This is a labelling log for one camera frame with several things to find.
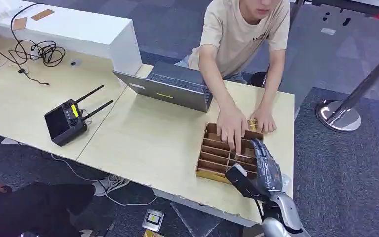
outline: cardboard piece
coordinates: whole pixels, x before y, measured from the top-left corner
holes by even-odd
[[[27,18],[26,17],[15,19],[14,25],[12,26],[12,29],[14,31],[25,29],[26,24],[27,24]]]
[[[32,16],[31,19],[33,19],[35,21],[38,21],[38,20],[41,20],[44,17],[49,16],[49,15],[51,15],[53,13],[54,13],[54,11],[52,11],[50,9],[47,9],[45,11],[40,12],[39,14],[36,14],[36,15]]]
[[[158,234],[158,233],[155,233],[155,232],[150,231],[150,230],[146,230],[145,233],[143,234],[143,237],[165,237],[165,236]]]
[[[216,126],[215,123],[209,123],[206,126],[198,157],[196,176],[230,184],[225,173],[238,163],[246,170],[248,178],[256,178],[255,151],[249,140],[253,138],[262,140],[262,134],[246,131],[242,138],[242,154],[238,155],[230,150],[228,143],[221,141],[220,136],[216,135]]]

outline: laptop lid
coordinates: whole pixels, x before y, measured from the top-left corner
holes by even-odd
[[[205,95],[200,92],[175,87],[165,83],[113,71],[137,94],[207,112]]]

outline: black cable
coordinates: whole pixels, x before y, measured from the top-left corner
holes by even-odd
[[[32,80],[32,81],[35,81],[41,85],[49,85],[48,83],[46,82],[40,82],[38,80],[35,80],[35,79],[32,79],[26,72],[25,70],[21,67],[21,65],[25,64],[28,60],[32,60],[32,61],[35,61],[35,60],[38,60],[38,59],[43,59],[43,64],[47,67],[56,67],[57,65],[59,65],[62,60],[63,60],[63,57],[65,56],[66,54],[66,51],[64,48],[62,47],[59,47],[57,46],[57,44],[54,42],[54,41],[50,41],[50,40],[47,40],[47,41],[43,41],[43,42],[39,42],[39,43],[34,43],[32,40],[29,40],[29,39],[22,39],[22,40],[19,40],[17,38],[17,36],[15,35],[15,32],[14,32],[14,29],[13,29],[13,22],[15,20],[15,18],[21,14],[23,11],[27,10],[28,8],[32,7],[32,6],[35,6],[35,5],[45,5],[44,3],[34,3],[34,4],[31,4],[29,6],[27,6],[26,8],[20,10],[17,14],[15,14],[12,19],[11,19],[11,32],[12,32],[12,35],[14,36],[15,40],[17,41],[17,45],[15,46],[15,50],[13,49],[10,49],[8,50],[9,52],[9,55],[11,55],[11,57],[13,59],[10,59],[9,57],[7,57],[6,55],[4,55],[2,52],[0,52],[0,54],[5,57],[6,59],[8,59],[9,61],[11,61],[12,63],[15,63],[16,65],[18,65],[18,67],[20,68],[20,70],[18,71],[19,73],[23,73],[28,79]],[[34,51],[35,49],[37,49],[38,51],[38,56],[36,55],[32,55],[32,54],[28,54],[26,51],[25,51],[25,48],[23,47],[22,43],[23,42],[30,42],[32,43],[33,45],[30,47],[30,51]],[[22,62],[18,62],[15,58],[15,56],[13,55],[13,53],[15,53],[19,58],[23,59]],[[59,58],[53,60],[53,57],[54,54],[56,53],[60,55]]]
[[[261,208],[259,207],[258,200],[254,199],[256,203],[256,207],[258,208],[259,215],[261,216],[261,220],[264,221],[264,215],[262,214]]]

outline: man's arm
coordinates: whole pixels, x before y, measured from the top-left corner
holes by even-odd
[[[222,141],[227,141],[230,149],[238,154],[242,151],[241,137],[245,136],[248,124],[245,115],[236,106],[233,98],[227,91],[222,75],[216,64],[217,47],[205,44],[200,48],[198,67],[204,81],[220,107],[217,118],[217,135]]]
[[[270,66],[266,79],[265,92],[259,105],[251,115],[251,119],[258,122],[258,131],[262,133],[273,132],[277,129],[272,116],[272,104],[281,83],[284,71],[285,49],[270,52]]]
[[[270,65],[266,79],[265,93],[259,107],[272,108],[275,95],[281,83],[285,64],[285,49],[272,51],[270,53]]]
[[[261,102],[251,115],[251,119],[258,122],[258,131],[273,132],[277,129],[272,117],[272,104],[278,87],[281,83],[285,63],[285,49],[287,48],[288,31],[290,28],[290,2],[282,0],[278,6],[275,22],[268,36],[270,66],[266,79],[265,93]]]
[[[201,46],[198,67],[219,106],[235,105],[216,64],[217,51],[218,49],[210,44]]]

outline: gray robot hand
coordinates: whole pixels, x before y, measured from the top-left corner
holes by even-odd
[[[255,149],[258,175],[248,179],[239,164],[229,169],[225,176],[247,198],[255,200],[262,219],[266,237],[310,237],[302,225],[296,206],[286,193],[281,192],[281,171],[265,144],[251,140]],[[262,201],[262,210],[258,200]]]

